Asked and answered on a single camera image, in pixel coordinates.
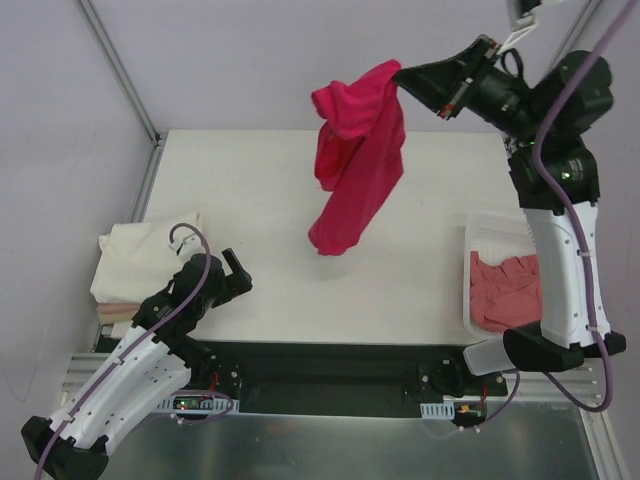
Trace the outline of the magenta t-shirt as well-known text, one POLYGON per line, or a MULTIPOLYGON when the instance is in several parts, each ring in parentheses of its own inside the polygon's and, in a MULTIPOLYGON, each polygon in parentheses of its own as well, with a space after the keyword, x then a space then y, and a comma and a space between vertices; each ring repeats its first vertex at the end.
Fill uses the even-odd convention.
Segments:
POLYGON ((404 172, 404 115, 391 59, 345 84, 334 80, 311 93, 324 120, 314 175, 330 194, 308 237, 322 256, 340 256, 360 241, 404 172))

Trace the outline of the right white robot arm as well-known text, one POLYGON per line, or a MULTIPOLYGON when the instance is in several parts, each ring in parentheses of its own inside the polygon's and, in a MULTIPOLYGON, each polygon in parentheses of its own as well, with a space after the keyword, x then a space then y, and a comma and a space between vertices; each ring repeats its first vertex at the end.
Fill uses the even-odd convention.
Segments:
POLYGON ((612 73, 598 53, 566 54, 535 86, 509 72, 515 49, 481 36, 448 59, 401 69, 394 83, 440 118, 469 110, 503 135, 509 175, 533 236, 543 310, 539 320, 468 346, 450 369, 461 394, 500 371, 564 372, 624 352, 604 311, 595 227, 597 162, 582 136, 613 104, 612 73))

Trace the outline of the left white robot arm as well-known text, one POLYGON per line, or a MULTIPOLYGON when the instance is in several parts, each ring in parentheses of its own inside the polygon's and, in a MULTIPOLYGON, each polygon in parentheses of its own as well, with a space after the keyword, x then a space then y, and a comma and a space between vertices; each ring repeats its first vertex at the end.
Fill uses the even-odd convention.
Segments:
POLYGON ((210 309, 251 288, 251 275, 232 249, 220 258, 192 255, 142 302, 132 326, 86 383, 50 416, 24 424, 34 476, 97 479, 118 444, 169 396, 224 398, 214 354, 189 334, 210 309))

